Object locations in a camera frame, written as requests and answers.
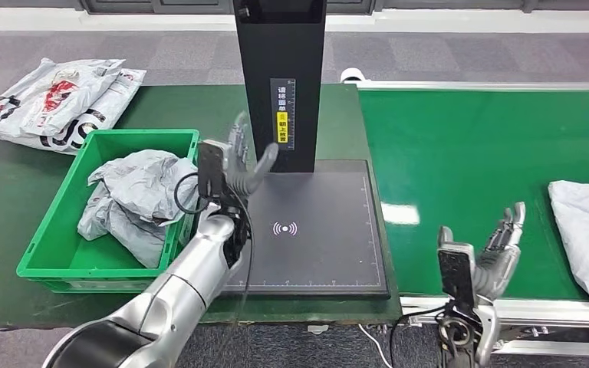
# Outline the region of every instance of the metal frame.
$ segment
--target metal frame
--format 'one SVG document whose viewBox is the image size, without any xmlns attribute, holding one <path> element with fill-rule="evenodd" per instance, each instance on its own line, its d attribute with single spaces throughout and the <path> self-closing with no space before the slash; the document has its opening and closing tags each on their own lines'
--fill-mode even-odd
<svg viewBox="0 0 589 368">
<path fill-rule="evenodd" d="M 403 313 L 440 307 L 447 297 L 400 297 Z M 500 299 L 493 303 L 503 326 L 589 328 L 589 301 Z M 410 318 L 414 324 L 434 324 L 435 314 Z"/>
<path fill-rule="evenodd" d="M 522 12 L 523 13 L 531 13 L 532 10 L 536 9 L 536 5 L 541 0 L 524 0 L 522 2 Z"/>
<path fill-rule="evenodd" d="M 447 297 L 400 297 L 404 314 L 427 311 L 447 301 Z M 589 357 L 589 342 L 519 340 L 568 329 L 589 328 L 589 302 L 502 299 L 495 301 L 494 305 L 502 325 L 494 353 Z M 435 324 L 435 315 L 411 317 L 410 324 Z"/>
<path fill-rule="evenodd" d="M 383 11 L 383 7 L 385 6 L 385 0 L 373 0 L 373 11 L 374 12 L 381 12 Z"/>
<path fill-rule="evenodd" d="M 112 2 L 99 0 L 78 0 L 89 14 L 152 14 L 150 0 L 129 0 L 128 2 Z"/>
<path fill-rule="evenodd" d="M 155 14 L 233 14 L 231 0 L 218 0 L 215 5 L 164 4 L 163 0 L 150 0 L 150 2 Z"/>
<path fill-rule="evenodd" d="M 522 0 L 382 0 L 382 8 L 394 9 L 520 9 Z"/>
<path fill-rule="evenodd" d="M 589 10 L 589 0 L 529 0 L 535 2 L 531 10 Z"/>
<path fill-rule="evenodd" d="M 360 2 L 327 2 L 326 14 L 371 14 L 375 3 L 382 0 L 360 0 Z"/>
<path fill-rule="evenodd" d="M 492 82 L 408 82 L 348 81 L 358 90 L 589 90 L 589 82 L 492 83 Z"/>
<path fill-rule="evenodd" d="M 0 8 L 75 8 L 75 0 L 0 0 Z"/>
</svg>

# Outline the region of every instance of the black pillar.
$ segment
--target black pillar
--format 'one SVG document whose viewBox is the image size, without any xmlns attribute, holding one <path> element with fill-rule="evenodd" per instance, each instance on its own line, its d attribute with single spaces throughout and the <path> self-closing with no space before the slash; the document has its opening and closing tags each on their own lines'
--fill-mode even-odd
<svg viewBox="0 0 589 368">
<path fill-rule="evenodd" d="M 233 0 L 256 156 L 272 142 L 273 172 L 312 173 L 326 0 Z"/>
</svg>

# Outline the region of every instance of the green bin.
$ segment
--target green bin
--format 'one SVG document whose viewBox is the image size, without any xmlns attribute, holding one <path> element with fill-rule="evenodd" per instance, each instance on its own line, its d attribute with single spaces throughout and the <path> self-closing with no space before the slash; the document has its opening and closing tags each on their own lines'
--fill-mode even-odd
<svg viewBox="0 0 589 368">
<path fill-rule="evenodd" d="M 26 249 L 17 275 L 55 293 L 139 293 L 176 257 L 178 237 L 188 234 L 192 216 L 167 229 L 159 267 L 145 268 L 112 235 L 87 241 L 77 223 L 96 185 L 87 177 L 112 159 L 141 150 L 164 150 L 196 158 L 197 130 L 96 130 L 89 134 L 58 194 Z"/>
</svg>

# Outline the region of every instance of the white cable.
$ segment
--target white cable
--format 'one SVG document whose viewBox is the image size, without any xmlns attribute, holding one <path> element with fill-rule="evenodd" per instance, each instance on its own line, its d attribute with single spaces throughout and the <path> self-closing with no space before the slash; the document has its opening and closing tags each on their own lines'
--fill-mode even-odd
<svg viewBox="0 0 589 368">
<path fill-rule="evenodd" d="M 376 344 L 376 346 L 378 347 L 378 353 L 380 353 L 380 357 L 383 358 L 383 363 L 385 363 L 387 368 L 392 368 L 392 365 L 389 362 L 387 362 L 387 359 L 385 359 L 385 354 L 383 354 L 383 349 L 380 347 L 380 343 L 378 342 L 378 340 L 371 336 L 371 334 L 368 333 L 367 330 L 365 330 L 361 324 L 358 324 L 357 326 L 362 330 L 362 332 L 364 332 L 365 335 L 367 335 L 367 337 L 369 337 L 371 341 L 373 341 Z"/>
</svg>

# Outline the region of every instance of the floor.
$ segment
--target floor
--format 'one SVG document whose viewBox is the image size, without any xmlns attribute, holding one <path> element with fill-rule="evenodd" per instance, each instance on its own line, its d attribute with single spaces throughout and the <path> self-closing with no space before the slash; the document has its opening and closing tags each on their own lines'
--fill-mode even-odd
<svg viewBox="0 0 589 368">
<path fill-rule="evenodd" d="M 40 58 L 126 58 L 147 69 L 145 84 L 240 84 L 238 43 L 232 32 L 0 32 L 0 93 Z M 589 34 L 330 33 L 324 82 L 347 67 L 388 81 L 589 81 Z M 0 368 L 40 366 L 67 330 L 0 332 Z M 180 367 L 382 367 L 372 343 L 354 326 L 315 336 L 304 325 L 258 325 L 234 330 L 224 349 L 224 327 L 199 327 Z M 396 336 L 397 366 L 436 366 L 431 327 Z M 377 335 L 384 342 L 384 335 Z M 222 349 L 224 364 L 212 363 Z M 589 366 L 589 359 L 495 356 L 494 366 Z"/>
</svg>

